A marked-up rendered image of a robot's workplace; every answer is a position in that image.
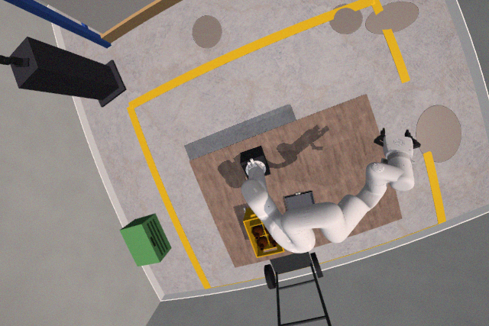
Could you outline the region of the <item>yellow wooden crate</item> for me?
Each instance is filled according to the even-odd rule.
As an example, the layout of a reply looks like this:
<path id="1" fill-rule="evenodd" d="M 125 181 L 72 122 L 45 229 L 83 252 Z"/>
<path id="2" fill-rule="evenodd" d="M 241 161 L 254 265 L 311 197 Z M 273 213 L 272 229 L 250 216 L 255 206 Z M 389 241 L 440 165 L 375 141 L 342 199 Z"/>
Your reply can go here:
<path id="1" fill-rule="evenodd" d="M 252 216 L 253 215 L 253 216 Z M 268 252 L 265 252 L 264 253 L 264 250 L 269 250 L 269 249 L 273 249 L 273 248 L 276 248 L 276 247 L 273 247 L 272 244 L 269 242 L 269 235 L 268 233 L 265 231 L 265 226 L 264 224 L 261 222 L 261 220 L 257 217 L 257 215 L 255 215 L 255 213 L 251 210 L 251 208 L 249 208 L 245 214 L 244 214 L 244 226 L 246 228 L 246 231 L 248 233 L 248 236 L 249 236 L 249 239 L 251 241 L 251 245 L 254 249 L 254 252 L 255 252 L 255 255 L 256 257 L 265 257 L 265 256 L 268 256 L 268 255 L 272 255 L 272 254 L 276 254 L 276 253 L 282 253 L 284 252 L 284 248 L 282 249 L 282 247 L 277 244 L 277 250 L 272 250 L 272 251 L 268 251 Z M 254 238 L 254 235 L 252 234 L 252 228 L 253 226 L 256 226 L 256 225 L 259 225 L 259 224 L 262 224 L 263 225 L 263 234 L 261 235 L 262 236 L 267 236 L 267 240 L 268 240 L 268 244 L 267 246 L 264 248 L 263 251 L 260 250 L 260 247 L 257 245 L 257 240 L 255 240 Z"/>

